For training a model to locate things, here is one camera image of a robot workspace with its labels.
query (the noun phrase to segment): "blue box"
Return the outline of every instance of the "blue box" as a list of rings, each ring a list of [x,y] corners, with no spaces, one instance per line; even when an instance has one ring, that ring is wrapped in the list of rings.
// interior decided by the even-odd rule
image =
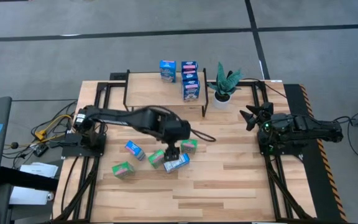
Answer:
[[[197,62],[181,62],[181,70],[184,71],[196,71],[198,64]]]
[[[197,100],[200,93],[200,81],[182,81],[181,89],[183,92],[183,101]]]
[[[165,82],[177,81],[177,62],[161,60],[160,61],[161,79]]]
[[[198,80],[197,72],[196,71],[184,71],[181,73],[181,81],[192,81]]]
[[[125,148],[140,161],[145,157],[144,151],[132,141],[128,141]]]
[[[177,161],[169,161],[164,163],[164,168],[167,171],[167,173],[171,173],[174,170],[177,170],[181,167],[183,167],[186,164],[189,164],[190,158],[187,155],[187,153],[184,153],[179,156],[179,159]]]

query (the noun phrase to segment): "white pot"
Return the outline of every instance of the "white pot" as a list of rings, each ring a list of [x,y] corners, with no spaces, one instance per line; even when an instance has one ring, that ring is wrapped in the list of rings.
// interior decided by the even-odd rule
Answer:
[[[226,109],[230,103],[231,95],[230,95],[229,100],[222,102],[222,101],[219,101],[218,99],[216,99],[215,93],[216,93],[216,91],[214,92],[214,103],[213,103],[214,107],[217,109],[220,109],[220,110]]]

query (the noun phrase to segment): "green box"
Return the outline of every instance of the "green box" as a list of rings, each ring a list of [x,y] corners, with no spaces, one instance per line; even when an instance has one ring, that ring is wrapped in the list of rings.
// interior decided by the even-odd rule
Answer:
[[[197,150],[197,140],[183,140],[180,144],[181,153],[195,153]]]
[[[154,169],[157,169],[161,164],[163,164],[164,161],[164,151],[162,149],[158,150],[151,156],[149,156],[149,162],[154,167]]]
[[[126,177],[128,175],[134,174],[135,169],[129,162],[123,162],[122,164],[113,166],[112,172],[116,177],[123,179],[124,177]]]

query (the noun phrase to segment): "small wooden shelf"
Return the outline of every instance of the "small wooden shelf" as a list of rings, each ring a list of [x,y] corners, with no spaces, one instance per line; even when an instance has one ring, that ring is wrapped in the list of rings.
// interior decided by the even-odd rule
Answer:
[[[206,70],[198,72],[200,94],[197,100],[183,101],[181,73],[177,72],[175,83],[163,82],[157,72],[131,73],[127,71],[124,90],[124,106],[133,110],[136,107],[148,105],[159,106],[199,106],[205,116],[208,107],[208,91],[206,85]]]

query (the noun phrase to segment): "small box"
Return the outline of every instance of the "small box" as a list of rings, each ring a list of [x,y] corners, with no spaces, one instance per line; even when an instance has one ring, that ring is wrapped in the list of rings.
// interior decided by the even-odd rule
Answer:
[[[164,163],[164,151],[160,149],[149,156],[149,162],[154,167],[154,169],[157,169],[161,164]]]
[[[183,93],[183,101],[197,100],[198,95],[200,94],[200,81],[183,81],[181,83],[181,89]]]
[[[128,141],[128,143],[125,145],[125,148],[140,161],[146,156],[144,151],[132,141]]]
[[[181,81],[192,81],[198,80],[197,72],[196,71],[184,71],[181,73]]]
[[[160,61],[160,74],[164,82],[177,81],[177,62],[161,60]]]
[[[122,164],[118,164],[112,167],[112,172],[114,176],[117,178],[123,179],[128,175],[132,175],[135,173],[134,167],[129,162],[123,162]]]
[[[197,140],[183,140],[180,144],[180,149],[182,153],[195,153],[197,150]]]
[[[181,70],[184,71],[196,71],[198,64],[197,62],[181,62]]]
[[[169,162],[164,163],[164,168],[167,171],[167,173],[171,173],[172,171],[177,170],[186,164],[189,164],[189,162],[190,162],[190,158],[185,153],[185,154],[180,155],[179,159],[176,161],[169,161]]]

